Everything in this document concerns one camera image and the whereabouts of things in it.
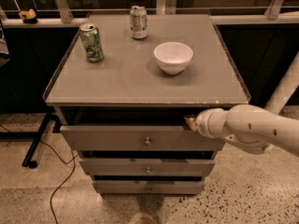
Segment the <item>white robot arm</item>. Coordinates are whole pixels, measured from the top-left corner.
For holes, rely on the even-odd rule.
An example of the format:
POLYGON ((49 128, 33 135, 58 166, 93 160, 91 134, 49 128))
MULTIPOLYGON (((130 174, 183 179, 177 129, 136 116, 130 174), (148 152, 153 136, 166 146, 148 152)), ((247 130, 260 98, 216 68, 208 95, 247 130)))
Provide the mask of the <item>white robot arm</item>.
POLYGON ((299 85, 299 52, 265 108, 236 105, 229 110, 207 109, 185 116, 188 126, 208 138, 220 138, 251 154, 263 154, 270 145, 299 156, 299 120, 279 115, 299 85))

